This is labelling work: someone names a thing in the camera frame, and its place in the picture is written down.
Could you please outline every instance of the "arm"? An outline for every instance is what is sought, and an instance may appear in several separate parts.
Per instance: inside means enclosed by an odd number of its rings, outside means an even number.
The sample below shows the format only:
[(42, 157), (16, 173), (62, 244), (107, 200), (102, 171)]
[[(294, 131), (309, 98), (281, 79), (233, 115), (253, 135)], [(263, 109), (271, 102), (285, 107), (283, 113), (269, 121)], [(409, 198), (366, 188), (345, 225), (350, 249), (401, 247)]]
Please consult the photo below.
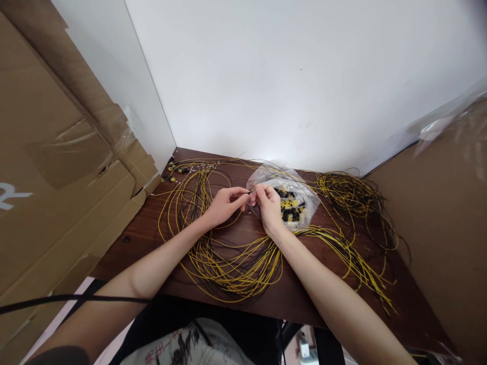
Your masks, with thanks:
[[(167, 277), (213, 227), (225, 222), (249, 199), (244, 188), (221, 189), (206, 213), (178, 235), (110, 280), (96, 294), (101, 296), (153, 298)], [(145, 304), (86, 302), (44, 343), (33, 357), (59, 346), (83, 348), (94, 363), (111, 341), (144, 309)]]
[(281, 199), (257, 185), (251, 205), (259, 204), (266, 233), (276, 243), (306, 289), (328, 328), (359, 364), (416, 364), (392, 332), (343, 280), (326, 268), (281, 219)]

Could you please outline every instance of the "brown cardboard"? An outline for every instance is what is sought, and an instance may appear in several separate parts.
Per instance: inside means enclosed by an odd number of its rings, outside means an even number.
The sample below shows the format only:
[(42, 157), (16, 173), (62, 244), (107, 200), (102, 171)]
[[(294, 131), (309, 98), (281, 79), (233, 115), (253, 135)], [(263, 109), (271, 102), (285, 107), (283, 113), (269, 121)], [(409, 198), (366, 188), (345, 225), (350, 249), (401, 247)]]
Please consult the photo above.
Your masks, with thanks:
[[(158, 181), (140, 144), (117, 150), (1, 13), (0, 32), (0, 194), (5, 184), (27, 193), (1, 201), (5, 305), (74, 292)], [(119, 156), (136, 164), (128, 171)], [(62, 304), (0, 316), (0, 362), (18, 363)]]
[(472, 363), (487, 363), (486, 118), (481, 99), (417, 157), (413, 145), (370, 175), (411, 249), (412, 275)]
[(67, 25), (49, 0), (7, 0), (0, 10), (41, 55), (82, 107), (91, 114), (99, 132), (117, 158), (135, 177), (133, 194), (156, 173), (152, 157), (127, 126), (127, 118), (112, 102), (69, 38)]

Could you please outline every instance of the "hand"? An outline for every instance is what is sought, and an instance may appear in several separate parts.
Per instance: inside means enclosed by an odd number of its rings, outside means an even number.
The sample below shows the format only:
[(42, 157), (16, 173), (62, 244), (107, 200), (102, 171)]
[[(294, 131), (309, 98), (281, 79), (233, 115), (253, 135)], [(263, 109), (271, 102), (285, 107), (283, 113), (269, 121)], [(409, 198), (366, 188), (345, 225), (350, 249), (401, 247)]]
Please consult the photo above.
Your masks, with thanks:
[(248, 192), (247, 189), (238, 187), (220, 189), (203, 218), (213, 228), (227, 221), (237, 209), (245, 211), (245, 204), (250, 199)]
[(258, 184), (250, 197), (250, 205), (258, 204), (262, 215), (264, 231), (269, 236), (277, 233), (278, 230), (287, 229), (281, 217), (281, 197), (266, 184)]

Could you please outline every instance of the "plastic bag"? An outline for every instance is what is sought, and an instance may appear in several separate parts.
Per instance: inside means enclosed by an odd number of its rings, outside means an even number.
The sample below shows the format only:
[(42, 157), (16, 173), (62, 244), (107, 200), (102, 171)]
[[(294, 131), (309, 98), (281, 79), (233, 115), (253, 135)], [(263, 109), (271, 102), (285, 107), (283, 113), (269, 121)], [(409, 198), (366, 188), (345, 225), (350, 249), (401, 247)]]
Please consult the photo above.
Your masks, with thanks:
[[(281, 196), (283, 221), (291, 232), (309, 226), (321, 201), (295, 170), (285, 163), (266, 162), (255, 170), (246, 187), (252, 190), (261, 183), (273, 187)], [(251, 207), (251, 211), (260, 217), (258, 205)]]

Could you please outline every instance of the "wooden desk surface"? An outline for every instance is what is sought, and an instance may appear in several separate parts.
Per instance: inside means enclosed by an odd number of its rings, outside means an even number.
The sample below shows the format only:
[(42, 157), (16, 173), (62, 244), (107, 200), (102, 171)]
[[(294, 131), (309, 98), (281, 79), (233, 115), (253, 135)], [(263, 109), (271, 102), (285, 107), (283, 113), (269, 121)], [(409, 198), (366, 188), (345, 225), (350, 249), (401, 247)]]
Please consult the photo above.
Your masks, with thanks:
[[(176, 148), (174, 157), (175, 161), (194, 158), (225, 158), (224, 156), (181, 148)], [(253, 170), (241, 166), (220, 165), (219, 168), (231, 176), (233, 186), (245, 187), (249, 176), (253, 173)], [(307, 180), (314, 179), (313, 173), (300, 171), (299, 173)], [(223, 181), (211, 182), (223, 184)], [(168, 192), (173, 188), (173, 183), (165, 181), (156, 188), (154, 194)], [(163, 244), (163, 240), (158, 233), (157, 222), (168, 195), (151, 196), (147, 199), (142, 209), (98, 263), (91, 276), (108, 281)], [(321, 227), (333, 226), (323, 207), (317, 210), (311, 223)], [(165, 224), (161, 224), (161, 230), (166, 239), (170, 238), (170, 235), (165, 231)], [(363, 226), (359, 225), (357, 231), (359, 233), (354, 244), (356, 250), (372, 268), (377, 272), (380, 271), (379, 268), (382, 267), (383, 263), (383, 252), (377, 248), (376, 243), (371, 242), (365, 234), (360, 233), (364, 231)], [(215, 233), (215, 238), (227, 239), (235, 244), (248, 243), (265, 235), (260, 220), (253, 214), (248, 214), (248, 211), (234, 225), (217, 230)], [(124, 242), (126, 237), (128, 237), (129, 242)], [(337, 275), (343, 276), (346, 273), (345, 264), (321, 240), (305, 236), (301, 236), (300, 239), (323, 264)], [(439, 342), (442, 342), (449, 349), (453, 349), (453, 345), (399, 254), (392, 251), (388, 254), (388, 259), (389, 265), (386, 270), (386, 278), (390, 279), (391, 282), (396, 279), (397, 283), (396, 285), (388, 285), (386, 295), (392, 300), (398, 314), (392, 312), (391, 316), (387, 316), (378, 297), (368, 288), (361, 288), (358, 291), (359, 295), (376, 311), (405, 346), (444, 353), (444, 348), (439, 344)], [(358, 280), (353, 275), (349, 275), (345, 281), (353, 288), (358, 286)], [(295, 323), (310, 324), (318, 327), (325, 326), (306, 291), (285, 259), (284, 271), (280, 281), (271, 285), (257, 300), (250, 301), (247, 304), (224, 304), (209, 297), (192, 282), (179, 265), (170, 275), (161, 291), (176, 297), (286, 319)]]

